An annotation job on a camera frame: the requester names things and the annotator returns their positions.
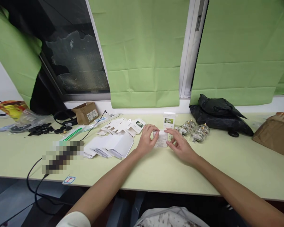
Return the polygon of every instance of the hand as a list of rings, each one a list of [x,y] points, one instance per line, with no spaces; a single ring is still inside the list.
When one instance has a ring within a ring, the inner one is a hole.
[[[187,140],[178,132],[178,130],[167,128],[164,132],[168,132],[173,135],[173,139],[167,145],[175,152],[175,154],[184,162],[193,164],[199,157],[197,153],[192,149]]]
[[[153,140],[151,140],[151,134],[153,131],[157,131],[157,132]],[[142,155],[149,153],[154,148],[159,138],[159,131],[160,130],[154,125],[151,125],[151,124],[145,125],[136,150]]]

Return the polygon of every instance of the black plastic bag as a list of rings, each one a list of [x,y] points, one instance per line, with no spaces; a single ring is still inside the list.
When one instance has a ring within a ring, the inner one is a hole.
[[[191,105],[189,108],[199,125],[206,123],[210,128],[236,131],[253,136],[252,129],[238,116],[212,116],[206,113],[199,105]]]
[[[205,95],[200,94],[200,98],[198,101],[201,108],[208,114],[214,116],[239,116],[244,117],[233,104],[228,102],[226,99],[218,98],[211,99],[207,98]]]

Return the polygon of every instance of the window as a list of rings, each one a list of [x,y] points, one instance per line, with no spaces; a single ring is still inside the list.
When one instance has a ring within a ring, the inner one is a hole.
[[[64,101],[109,100],[109,84],[85,0],[39,0],[52,32],[40,58]]]
[[[45,37],[41,59],[64,101],[110,100],[104,58],[85,0],[39,0],[55,32]],[[208,0],[190,0],[179,95],[190,98]]]

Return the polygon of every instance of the white sleeve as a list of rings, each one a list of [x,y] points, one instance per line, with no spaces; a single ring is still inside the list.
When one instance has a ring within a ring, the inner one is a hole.
[[[71,212],[56,227],[91,227],[88,218],[79,211]]]

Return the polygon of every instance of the person's left hand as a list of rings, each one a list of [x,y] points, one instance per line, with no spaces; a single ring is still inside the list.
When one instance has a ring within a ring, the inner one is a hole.
[[[157,131],[154,138],[151,140],[151,134],[153,131]],[[144,126],[139,144],[136,148],[137,152],[142,155],[149,153],[155,146],[159,138],[159,129],[151,124]]]

